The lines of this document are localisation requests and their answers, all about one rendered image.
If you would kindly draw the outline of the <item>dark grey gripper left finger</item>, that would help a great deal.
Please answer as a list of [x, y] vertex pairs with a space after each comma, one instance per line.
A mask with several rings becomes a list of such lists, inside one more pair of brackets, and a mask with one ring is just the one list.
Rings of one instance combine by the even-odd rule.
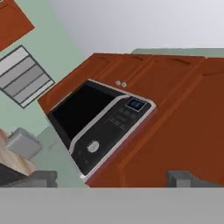
[[35, 171], [27, 178], [5, 185], [5, 187], [45, 188], [57, 187], [58, 173], [56, 171]]

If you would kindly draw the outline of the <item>red-brown cabinet door with knob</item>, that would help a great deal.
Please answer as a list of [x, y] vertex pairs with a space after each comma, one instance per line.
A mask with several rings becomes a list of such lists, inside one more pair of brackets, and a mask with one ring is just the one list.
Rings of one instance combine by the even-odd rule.
[[[121, 64], [121, 72], [117, 78], [121, 85], [120, 89], [128, 91], [130, 83], [140, 73], [143, 67], [147, 66], [151, 62], [152, 55], [149, 54], [124, 54]], [[127, 87], [122, 87], [122, 83], [126, 82]]]
[[71, 73], [43, 94], [38, 103], [47, 115], [49, 111], [70, 92], [73, 92], [87, 79], [94, 79], [121, 58], [117, 53], [94, 53]]

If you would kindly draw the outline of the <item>grey window blind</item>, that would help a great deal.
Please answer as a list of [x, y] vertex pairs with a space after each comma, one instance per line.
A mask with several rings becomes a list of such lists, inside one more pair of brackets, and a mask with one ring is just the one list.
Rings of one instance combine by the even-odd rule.
[[0, 90], [22, 109], [54, 83], [53, 78], [22, 45], [0, 59]]

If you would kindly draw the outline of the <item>black hob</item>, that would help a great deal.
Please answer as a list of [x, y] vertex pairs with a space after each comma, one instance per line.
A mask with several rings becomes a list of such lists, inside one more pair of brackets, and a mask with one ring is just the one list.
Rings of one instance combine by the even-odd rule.
[[25, 178], [26, 175], [23, 173], [15, 171], [4, 164], [0, 164], [0, 186], [5, 186]]

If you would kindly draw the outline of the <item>grey toaster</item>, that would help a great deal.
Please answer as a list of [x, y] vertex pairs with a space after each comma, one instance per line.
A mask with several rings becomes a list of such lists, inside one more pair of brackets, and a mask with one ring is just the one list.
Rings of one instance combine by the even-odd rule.
[[5, 146], [27, 160], [31, 160], [42, 149], [40, 141], [23, 128], [15, 129], [6, 140]]

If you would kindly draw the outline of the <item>red-brown wall cabinet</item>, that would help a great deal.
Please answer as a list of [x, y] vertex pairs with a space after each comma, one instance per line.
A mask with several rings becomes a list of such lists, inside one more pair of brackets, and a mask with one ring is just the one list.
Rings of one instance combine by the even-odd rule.
[[0, 52], [33, 29], [34, 25], [14, 0], [0, 0]]

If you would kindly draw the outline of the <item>black silver-trimmed microwave oven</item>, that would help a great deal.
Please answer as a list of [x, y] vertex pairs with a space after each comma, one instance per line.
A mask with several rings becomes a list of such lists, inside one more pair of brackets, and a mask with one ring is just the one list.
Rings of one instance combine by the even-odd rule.
[[156, 110], [150, 99], [88, 79], [47, 119], [87, 182]]

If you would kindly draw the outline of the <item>tall red-brown cabinet door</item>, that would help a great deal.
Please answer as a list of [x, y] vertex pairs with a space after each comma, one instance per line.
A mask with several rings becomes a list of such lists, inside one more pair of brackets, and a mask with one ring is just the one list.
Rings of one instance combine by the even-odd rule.
[[224, 58], [205, 59], [195, 73], [120, 163], [123, 186], [165, 186], [168, 171], [224, 186]]
[[[113, 88], [116, 85], [121, 72], [123, 56], [113, 63], [108, 69], [94, 79], [100, 83], [107, 84]], [[130, 83], [129, 90], [126, 92], [139, 95], [145, 99], [154, 101], [158, 108], [161, 108], [167, 99], [188, 81], [196, 68], [199, 67], [204, 59], [193, 56], [174, 56], [174, 55], [152, 55], [151, 61], [144, 66], [140, 73]], [[94, 174], [87, 182], [91, 187], [122, 187], [125, 183], [122, 168], [119, 163], [124, 160], [129, 153], [140, 150], [143, 145], [146, 130], [150, 127], [150, 118], [144, 119], [143, 123], [125, 140], [117, 149], [112, 158]]]

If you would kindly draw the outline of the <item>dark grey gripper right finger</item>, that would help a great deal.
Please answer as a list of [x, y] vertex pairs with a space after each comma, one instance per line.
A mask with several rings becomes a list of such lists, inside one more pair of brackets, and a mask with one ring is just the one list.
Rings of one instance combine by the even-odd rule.
[[219, 187], [219, 185], [197, 178], [189, 171], [168, 171], [168, 187]]

